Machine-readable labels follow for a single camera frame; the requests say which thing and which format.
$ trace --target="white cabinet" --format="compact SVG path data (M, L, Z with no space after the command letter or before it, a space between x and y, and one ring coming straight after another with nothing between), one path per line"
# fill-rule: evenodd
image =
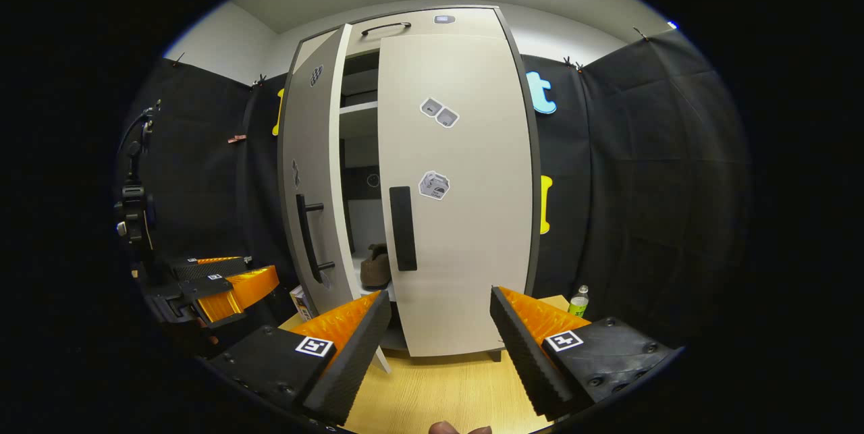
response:
M536 130L500 21L494 7L398 13L309 38L294 56L279 166L300 282L318 314L358 298L367 242L385 241L412 356L501 348L491 287L531 289ZM376 189L345 200L343 175Z

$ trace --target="box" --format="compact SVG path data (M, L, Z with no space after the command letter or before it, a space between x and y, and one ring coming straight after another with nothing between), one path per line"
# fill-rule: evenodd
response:
M306 302L306 294L303 292L302 286L294 287L291 290L291 300L294 301L294 307L300 313L300 319L303 320L303 323L312 319L312 313L309 312L309 305Z

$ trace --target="brown shoe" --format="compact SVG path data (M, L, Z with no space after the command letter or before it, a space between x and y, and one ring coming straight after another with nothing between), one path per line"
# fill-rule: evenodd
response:
M360 283L365 289L383 289L391 279L387 244L371 244L369 259L360 263Z

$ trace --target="blue letter cutout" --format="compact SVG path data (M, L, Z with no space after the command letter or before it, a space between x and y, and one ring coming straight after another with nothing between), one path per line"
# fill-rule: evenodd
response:
M549 90L552 84L547 80L540 78L540 74L536 71L531 71L525 74L528 77L528 87L531 89L531 100L534 102L534 110L540 113L552 113L558 108L555 102L550 102L546 99L545 88Z

